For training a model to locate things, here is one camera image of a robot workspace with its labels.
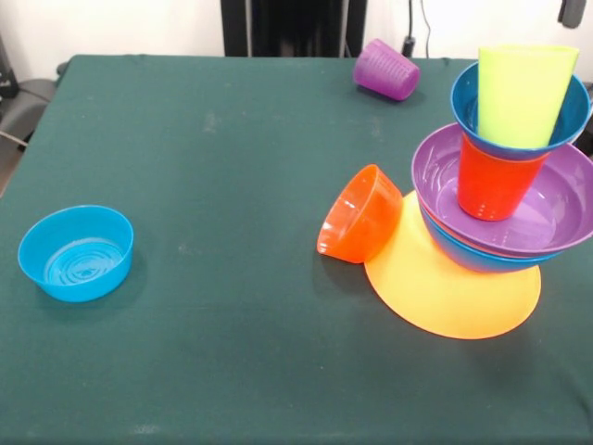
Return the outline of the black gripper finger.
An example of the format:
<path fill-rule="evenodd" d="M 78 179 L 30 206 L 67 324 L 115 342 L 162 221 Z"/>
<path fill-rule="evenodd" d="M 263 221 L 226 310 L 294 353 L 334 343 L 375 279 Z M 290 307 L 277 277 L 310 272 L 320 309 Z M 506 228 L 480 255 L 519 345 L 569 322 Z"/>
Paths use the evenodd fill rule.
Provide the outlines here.
<path fill-rule="evenodd" d="M 586 0 L 562 0 L 557 21 L 566 29 L 576 29 L 584 17 Z"/>

